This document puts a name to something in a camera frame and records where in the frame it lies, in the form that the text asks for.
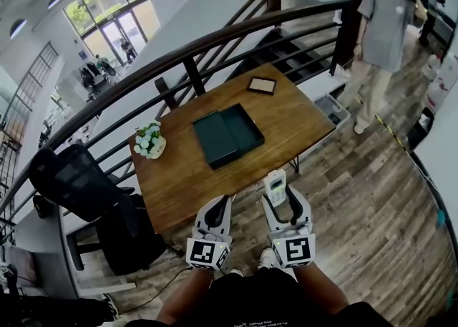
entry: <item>ceiling light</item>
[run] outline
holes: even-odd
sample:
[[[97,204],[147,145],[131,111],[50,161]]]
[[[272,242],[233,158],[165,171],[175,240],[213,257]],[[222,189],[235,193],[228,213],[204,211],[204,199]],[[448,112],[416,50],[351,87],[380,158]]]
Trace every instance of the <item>ceiling light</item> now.
[[[56,5],[60,0],[49,0],[48,9],[51,9],[54,5]]]
[[[11,25],[11,28],[9,29],[9,38],[13,39],[17,34],[21,31],[21,29],[24,28],[26,25],[27,20],[26,19],[18,19],[16,20],[13,25]]]

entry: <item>sneaker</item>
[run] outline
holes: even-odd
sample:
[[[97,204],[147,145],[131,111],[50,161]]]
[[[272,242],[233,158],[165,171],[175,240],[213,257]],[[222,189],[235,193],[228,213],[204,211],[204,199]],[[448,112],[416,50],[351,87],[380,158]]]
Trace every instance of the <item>sneaker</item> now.
[[[361,135],[364,132],[364,128],[358,124],[355,125],[354,130],[358,135]]]
[[[238,268],[231,269],[229,273],[236,273],[237,275],[240,275],[243,277],[242,271],[240,271]]]
[[[276,260],[277,256],[275,255],[275,252],[273,252],[273,249],[270,247],[266,248],[260,254],[258,270],[263,267],[272,268]]]

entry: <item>metal railing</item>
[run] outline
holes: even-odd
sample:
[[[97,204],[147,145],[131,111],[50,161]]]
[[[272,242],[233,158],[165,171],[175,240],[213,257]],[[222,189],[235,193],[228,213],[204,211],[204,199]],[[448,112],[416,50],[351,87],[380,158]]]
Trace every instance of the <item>metal railing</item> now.
[[[282,11],[275,11],[271,13],[264,14],[262,16],[252,18],[249,20],[242,21],[240,23],[234,24],[232,26],[227,26],[223,29],[215,31],[211,34],[208,34],[202,38],[199,38],[189,44],[176,49],[160,58],[156,59],[153,62],[145,65],[144,67],[138,69],[137,71],[131,73],[128,77],[123,79],[121,82],[107,90],[106,92],[102,93],[97,101],[90,102],[83,110],[78,112],[68,123],[66,123],[56,134],[54,134],[49,141],[45,144],[44,147],[50,148],[52,150],[57,149],[62,143],[65,142],[69,137],[71,137],[80,127],[84,126],[88,121],[90,121],[93,117],[100,114],[104,109],[108,108],[116,101],[124,97],[125,95],[129,94],[134,89],[137,89],[139,86],[143,85],[144,83],[158,77],[159,75],[163,74],[164,72],[176,67],[179,64],[184,64],[187,70],[187,75],[189,76],[183,82],[176,84],[174,87],[168,89],[153,97],[146,103],[140,105],[136,109],[132,110],[128,114],[126,114],[123,118],[119,119],[118,121],[111,124],[105,130],[100,132],[98,135],[93,137],[90,141],[85,143],[86,148],[90,148],[100,142],[100,140],[104,139],[107,135],[114,132],[117,128],[121,127],[122,125],[126,124],[130,120],[136,118],[139,114],[143,113],[147,109],[164,102],[165,99],[169,97],[174,97],[178,92],[183,91],[188,87],[194,88],[197,95],[205,94],[205,87],[203,84],[203,79],[206,77],[211,76],[212,74],[219,72],[220,70],[233,65],[237,62],[240,62],[248,57],[251,57],[255,54],[258,54],[259,51],[263,49],[271,48],[276,44],[282,44],[286,41],[292,41],[294,39],[300,38],[302,36],[307,36],[310,34],[314,34],[318,31],[323,31],[325,29],[330,29],[336,26],[334,23],[326,24],[319,27],[314,27],[310,29],[306,29],[303,31],[296,32],[287,37],[283,37],[282,39],[278,39],[274,42],[270,42],[268,44],[261,45],[256,47],[255,49],[251,49],[250,51],[244,52],[237,56],[231,57],[224,62],[217,63],[215,66],[208,67],[205,71],[198,71],[197,65],[195,63],[195,57],[209,51],[214,48],[218,48],[223,44],[227,44],[228,42],[237,40],[241,37],[245,37],[248,34],[251,34],[256,31],[260,31],[262,29],[272,27],[272,26],[279,26],[284,22],[291,21],[294,19],[304,18],[307,16],[313,16],[316,14],[322,14],[330,11],[340,10],[348,6],[350,2],[348,0],[340,0],[340,1],[333,1],[324,4],[318,4],[314,6],[308,6],[303,8],[296,8],[296,9],[288,9]],[[333,43],[335,39],[330,39],[324,41],[320,44],[312,46],[309,50],[316,49],[322,47],[325,44]],[[312,62],[307,62],[302,66],[296,67],[289,72],[286,72],[286,76],[298,71],[299,69],[306,68],[312,63],[317,63],[323,61],[326,58],[329,58],[332,54],[328,54],[324,57],[318,57],[314,59]],[[288,59],[292,59],[297,56],[297,53],[290,54],[288,56],[282,57],[283,61]],[[323,69],[319,71],[315,71],[314,73],[310,73],[310,75],[306,78],[310,78],[320,74],[321,72],[326,71],[329,67],[323,66]],[[123,138],[120,142],[115,143],[113,147],[111,147],[108,151],[106,151],[102,156],[97,158],[97,163],[101,163],[114,154],[118,153],[122,148],[128,146],[128,139],[129,137]],[[116,165],[111,166],[105,173],[111,174],[118,169],[121,169],[125,166],[130,168],[132,164],[132,157],[126,157],[122,161],[118,162]],[[5,194],[4,199],[0,204],[0,215],[4,214],[5,209],[11,204],[11,201],[14,199],[15,194],[19,191],[21,186],[27,181],[28,179],[28,168],[27,165],[22,172],[16,177],[13,185],[9,188],[8,192]],[[135,174],[135,169],[133,170],[125,170],[124,174],[119,177],[115,183],[116,185],[122,183],[126,179],[132,177]],[[14,216],[33,198],[36,191],[31,192],[28,196],[24,198],[24,200],[17,204],[9,214],[8,217],[5,219],[0,219],[0,223],[3,225],[0,228],[0,233],[3,235],[2,242],[9,238],[9,236],[14,231],[14,226],[10,223]]]
[[[47,43],[22,78],[2,117],[0,124],[0,198],[4,196],[14,180],[14,168],[27,120],[56,58],[56,51],[50,42]]]

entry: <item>flower pot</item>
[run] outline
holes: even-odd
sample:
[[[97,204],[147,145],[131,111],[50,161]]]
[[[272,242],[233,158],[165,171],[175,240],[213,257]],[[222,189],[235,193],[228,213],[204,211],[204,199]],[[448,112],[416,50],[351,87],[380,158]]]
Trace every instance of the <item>flower pot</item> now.
[[[167,141],[164,139],[164,137],[159,136],[157,138],[157,143],[154,147],[152,147],[150,151],[150,157],[151,159],[157,159],[162,155],[165,149],[165,145],[167,144]]]

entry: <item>wooden table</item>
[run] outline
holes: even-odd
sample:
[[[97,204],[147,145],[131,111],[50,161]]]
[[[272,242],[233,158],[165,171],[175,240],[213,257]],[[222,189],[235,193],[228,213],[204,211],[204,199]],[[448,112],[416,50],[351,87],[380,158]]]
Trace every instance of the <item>wooden table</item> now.
[[[246,90],[251,77],[277,80],[273,96]],[[212,170],[193,121],[241,103],[265,137],[265,144]],[[133,151],[132,159],[146,208],[157,233],[193,218],[208,201],[234,195],[316,144],[335,125],[290,80],[270,64],[226,82],[161,119],[167,147],[157,160]]]

